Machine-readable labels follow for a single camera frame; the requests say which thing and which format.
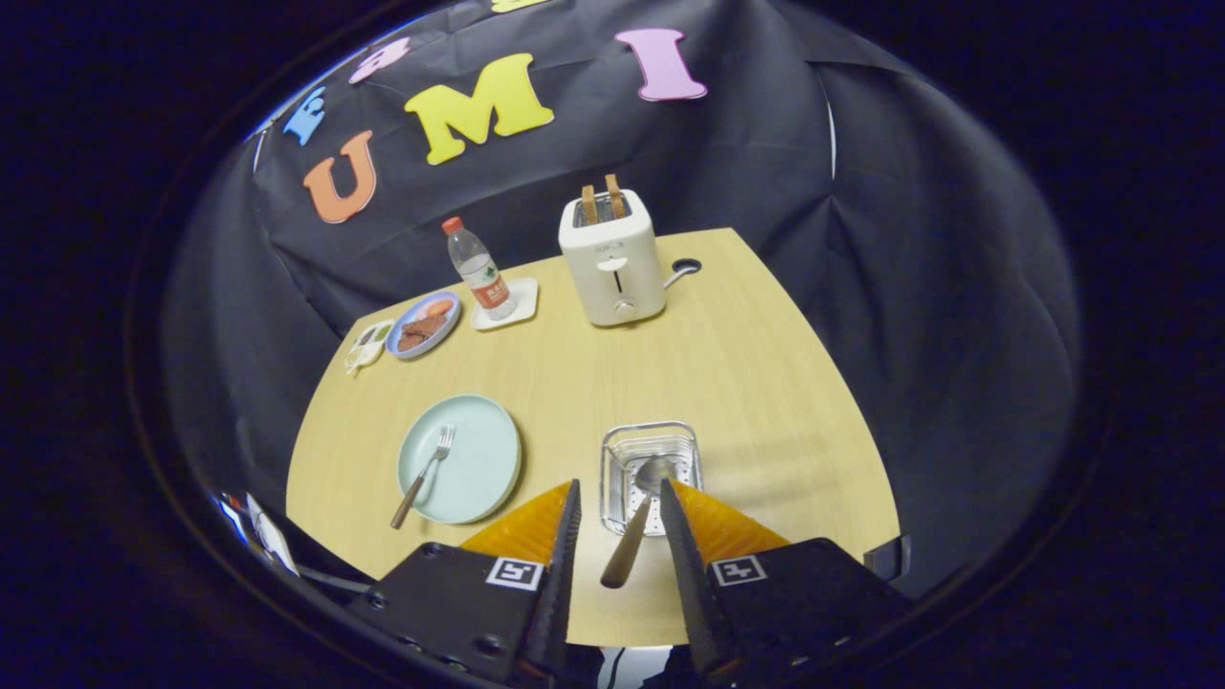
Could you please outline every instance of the dark background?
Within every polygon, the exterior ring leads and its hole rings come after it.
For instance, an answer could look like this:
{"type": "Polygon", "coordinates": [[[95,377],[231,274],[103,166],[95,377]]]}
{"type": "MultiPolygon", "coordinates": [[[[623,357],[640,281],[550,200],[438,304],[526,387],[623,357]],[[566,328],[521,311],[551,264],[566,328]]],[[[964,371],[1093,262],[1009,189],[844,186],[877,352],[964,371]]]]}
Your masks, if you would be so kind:
{"type": "MultiPolygon", "coordinates": [[[[943,85],[1033,172],[1076,261],[1089,365],[1115,383],[1110,438],[1063,527],[873,684],[1219,685],[1219,17],[1189,2],[816,5],[943,85]]],[[[6,684],[382,682],[281,622],[180,525],[140,455],[120,342],[174,172],[287,59],[375,7],[5,18],[6,684]]]]}

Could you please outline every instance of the letter m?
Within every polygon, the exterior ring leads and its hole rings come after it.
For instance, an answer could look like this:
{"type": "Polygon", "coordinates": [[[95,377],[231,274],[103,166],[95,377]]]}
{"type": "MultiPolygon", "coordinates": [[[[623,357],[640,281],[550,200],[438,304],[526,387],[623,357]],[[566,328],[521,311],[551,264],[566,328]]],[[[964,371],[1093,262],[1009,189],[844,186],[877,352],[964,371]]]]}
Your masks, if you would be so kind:
{"type": "Polygon", "coordinates": [[[532,55],[518,53],[494,60],[480,70],[472,98],[446,86],[431,86],[404,103],[405,113],[417,113],[430,142],[425,157],[431,166],[450,161],[464,152],[464,142],[451,135],[451,129],[477,143],[489,137],[489,119],[497,112],[494,131],[511,136],[552,121],[552,110],[540,105],[528,65],[532,55]]]}

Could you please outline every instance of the white toaster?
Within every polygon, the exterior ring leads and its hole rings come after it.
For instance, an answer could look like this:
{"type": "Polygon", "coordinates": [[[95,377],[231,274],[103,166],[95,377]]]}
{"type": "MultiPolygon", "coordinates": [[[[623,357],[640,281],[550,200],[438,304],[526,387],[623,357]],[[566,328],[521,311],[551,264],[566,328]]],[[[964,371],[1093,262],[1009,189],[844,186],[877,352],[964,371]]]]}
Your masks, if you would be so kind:
{"type": "Polygon", "coordinates": [[[595,325],[620,325],[664,309],[664,281],[655,256],[655,230],[638,195],[621,194],[624,217],[616,217],[610,194],[594,196],[597,222],[588,219],[583,199],[561,213],[557,244],[566,256],[587,319],[595,325]]]}

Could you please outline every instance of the water bottle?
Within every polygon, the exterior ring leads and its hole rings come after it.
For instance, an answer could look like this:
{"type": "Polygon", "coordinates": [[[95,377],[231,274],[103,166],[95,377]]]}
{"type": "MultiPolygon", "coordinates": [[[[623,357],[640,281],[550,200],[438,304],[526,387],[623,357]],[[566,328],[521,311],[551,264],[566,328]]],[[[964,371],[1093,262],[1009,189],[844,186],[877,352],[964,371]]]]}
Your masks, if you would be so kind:
{"type": "Polygon", "coordinates": [[[514,313],[514,298],[480,238],[468,232],[458,217],[443,222],[442,232],[447,233],[451,262],[489,318],[502,320],[514,313]]]}

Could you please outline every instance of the light blue plate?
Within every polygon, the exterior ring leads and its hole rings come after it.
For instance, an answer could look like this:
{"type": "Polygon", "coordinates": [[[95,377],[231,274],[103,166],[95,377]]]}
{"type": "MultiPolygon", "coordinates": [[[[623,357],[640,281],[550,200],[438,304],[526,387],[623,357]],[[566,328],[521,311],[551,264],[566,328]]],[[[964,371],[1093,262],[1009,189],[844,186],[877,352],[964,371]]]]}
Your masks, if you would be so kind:
{"type": "Polygon", "coordinates": [[[440,342],[447,338],[447,335],[451,335],[451,331],[456,329],[456,324],[459,322],[459,311],[462,309],[463,304],[461,304],[459,297],[450,289],[443,289],[442,292],[435,292],[429,297],[423,297],[418,303],[409,306],[409,309],[404,311],[404,315],[396,319],[396,325],[393,325],[391,332],[387,333],[387,340],[383,341],[383,347],[401,359],[413,359],[415,357],[420,357],[421,354],[437,347],[440,342]],[[403,332],[404,326],[409,322],[424,319],[430,306],[437,304],[439,302],[448,302],[451,304],[451,310],[447,311],[446,320],[442,321],[442,327],[417,347],[409,347],[408,349],[401,351],[399,335],[403,332]]]}
{"type": "Polygon", "coordinates": [[[522,466],[519,433],[497,402],[457,395],[425,409],[399,447],[399,490],[407,493],[439,446],[443,425],[456,427],[447,459],[425,474],[413,509],[443,523],[490,515],[510,497],[522,466]]]}

